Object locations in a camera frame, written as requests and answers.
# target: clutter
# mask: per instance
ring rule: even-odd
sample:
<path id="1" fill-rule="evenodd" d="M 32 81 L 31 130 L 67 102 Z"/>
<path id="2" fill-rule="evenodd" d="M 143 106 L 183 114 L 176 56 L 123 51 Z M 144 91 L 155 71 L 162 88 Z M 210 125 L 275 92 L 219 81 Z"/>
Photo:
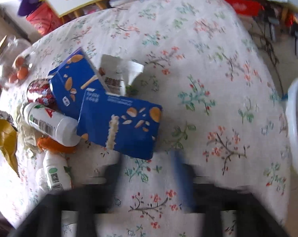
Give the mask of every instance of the clutter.
<path id="1" fill-rule="evenodd" d="M 0 111 L 0 150 L 7 163 L 18 174 L 17 159 L 15 156 L 17 134 L 12 117 L 6 112 Z"/>
<path id="2" fill-rule="evenodd" d="M 29 47 L 31 44 L 24 39 L 16 39 L 15 36 L 4 37 L 0 43 L 0 86 L 9 88 L 20 85 L 27 78 L 28 71 L 33 66 L 30 61 L 34 53 L 24 57 L 20 54 Z"/>
<path id="3" fill-rule="evenodd" d="M 58 108 L 68 117 L 79 119 L 81 104 L 87 87 L 103 90 L 105 84 L 81 48 L 72 53 L 49 75 L 50 89 Z"/>
<path id="4" fill-rule="evenodd" d="M 27 124 L 49 135 L 64 146 L 76 146 L 80 137 L 76 135 L 77 120 L 56 112 L 36 102 L 21 107 Z"/>
<path id="5" fill-rule="evenodd" d="M 75 146 L 66 147 L 51 137 L 41 137 L 37 141 L 37 146 L 41 150 L 50 150 L 53 153 L 74 153 Z"/>
<path id="6" fill-rule="evenodd" d="M 46 150 L 42 163 L 49 190 L 63 191 L 72 189 L 72 181 L 65 157 Z"/>
<path id="7" fill-rule="evenodd" d="M 82 138 L 131 156 L 153 156 L 162 107 L 101 90 L 86 90 L 77 134 Z"/>
<path id="8" fill-rule="evenodd" d="M 56 101 L 47 78 L 31 82 L 27 88 L 26 96 L 28 102 L 38 102 L 48 107 L 54 105 Z"/>
<path id="9" fill-rule="evenodd" d="M 110 92 L 122 96 L 126 96 L 126 89 L 132 85 L 134 79 L 143 71 L 144 66 L 137 62 L 106 54 L 103 54 L 98 69 Z"/>

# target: red bag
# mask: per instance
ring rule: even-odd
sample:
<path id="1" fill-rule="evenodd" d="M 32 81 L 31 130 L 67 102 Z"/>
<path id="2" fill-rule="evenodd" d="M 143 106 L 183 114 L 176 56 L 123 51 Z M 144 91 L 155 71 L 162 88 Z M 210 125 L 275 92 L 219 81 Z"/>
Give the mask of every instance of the red bag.
<path id="1" fill-rule="evenodd" d="M 46 35 L 62 26 L 62 21 L 46 4 L 42 3 L 35 11 L 26 17 L 41 35 Z"/>
<path id="2" fill-rule="evenodd" d="M 262 6 L 253 0 L 225 0 L 229 3 L 237 14 L 246 16 L 257 16 Z"/>

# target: orange object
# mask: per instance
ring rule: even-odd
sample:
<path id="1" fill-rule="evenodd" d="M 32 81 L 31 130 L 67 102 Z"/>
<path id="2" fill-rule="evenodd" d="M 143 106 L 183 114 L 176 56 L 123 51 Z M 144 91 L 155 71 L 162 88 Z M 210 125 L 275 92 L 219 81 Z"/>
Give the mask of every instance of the orange object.
<path id="1" fill-rule="evenodd" d="M 73 147 L 66 147 L 51 137 L 42 137 L 39 138 L 37 141 L 37 146 L 39 149 L 42 150 L 50 150 L 53 153 L 74 153 L 75 151 L 75 146 Z"/>
<path id="2" fill-rule="evenodd" d="M 28 68 L 20 67 L 19 71 L 17 71 L 17 78 L 19 80 L 25 79 L 28 75 Z"/>
<path id="3" fill-rule="evenodd" d="M 16 73 L 13 73 L 12 75 L 10 75 L 10 77 L 9 77 L 9 83 L 10 84 L 15 83 L 16 80 L 17 80 L 17 74 Z"/>
<path id="4" fill-rule="evenodd" d="M 26 20 L 43 36 L 62 26 L 61 19 L 57 17 L 46 3 L 43 3 L 28 15 Z"/>
<path id="5" fill-rule="evenodd" d="M 20 66 L 22 66 L 24 64 L 24 61 L 25 61 L 25 59 L 22 56 L 18 57 L 15 61 L 15 66 L 17 68 L 19 68 Z"/>

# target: blue carton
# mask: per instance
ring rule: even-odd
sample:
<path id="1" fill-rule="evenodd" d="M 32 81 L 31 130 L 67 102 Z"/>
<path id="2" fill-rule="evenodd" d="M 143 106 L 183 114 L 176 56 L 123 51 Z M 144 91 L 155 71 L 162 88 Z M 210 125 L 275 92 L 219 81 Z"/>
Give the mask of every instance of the blue carton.
<path id="1" fill-rule="evenodd" d="M 149 160 L 161 114 L 162 107 L 148 101 L 86 90 L 77 135 L 109 150 Z"/>
<path id="2" fill-rule="evenodd" d="M 104 91 L 99 72 L 81 48 L 50 71 L 49 75 L 53 75 L 50 79 L 50 89 L 56 98 L 58 108 L 66 116 L 77 120 L 85 90 L 93 88 Z"/>

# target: orange bag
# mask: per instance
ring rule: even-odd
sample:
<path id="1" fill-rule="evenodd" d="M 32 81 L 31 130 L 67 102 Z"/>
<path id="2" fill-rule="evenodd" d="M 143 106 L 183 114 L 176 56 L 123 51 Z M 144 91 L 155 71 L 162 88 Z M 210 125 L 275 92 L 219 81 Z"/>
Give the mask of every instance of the orange bag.
<path id="1" fill-rule="evenodd" d="M 41 35 L 46 35 L 62 26 L 62 21 L 46 4 L 42 3 L 35 11 L 26 17 Z"/>

